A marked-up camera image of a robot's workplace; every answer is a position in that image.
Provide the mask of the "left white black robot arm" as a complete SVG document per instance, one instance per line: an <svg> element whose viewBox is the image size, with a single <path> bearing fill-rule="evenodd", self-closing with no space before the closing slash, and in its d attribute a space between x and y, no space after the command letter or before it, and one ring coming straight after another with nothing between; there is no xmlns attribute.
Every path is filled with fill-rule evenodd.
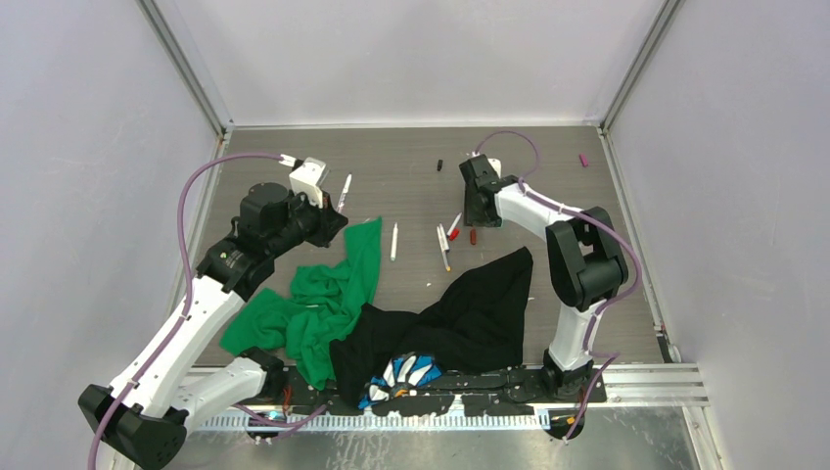
<svg viewBox="0 0 830 470"><path fill-rule="evenodd" d="M91 384L78 405L101 443L140 469L162 469L198 426L226 408L256 398L279 400L288 374L262 347L191 385L182 381L218 329L275 271L275 260L303 243L327 248L347 224L330 195L279 183L254 185L212 245L186 294L159 332L110 385Z"/></svg>

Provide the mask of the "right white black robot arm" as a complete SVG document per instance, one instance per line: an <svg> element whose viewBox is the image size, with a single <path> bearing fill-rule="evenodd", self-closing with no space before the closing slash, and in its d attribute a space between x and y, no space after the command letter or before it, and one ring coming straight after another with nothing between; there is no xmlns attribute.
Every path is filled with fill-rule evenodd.
<svg viewBox="0 0 830 470"><path fill-rule="evenodd" d="M498 162L475 155L459 166L464 223L499 227L513 222L546 244L551 285L561 302L554 338L543 354L540 380L558 402L570 400L593 376L591 353L601 306L628 278L627 263L608 213L583 211L533 191Z"/></svg>

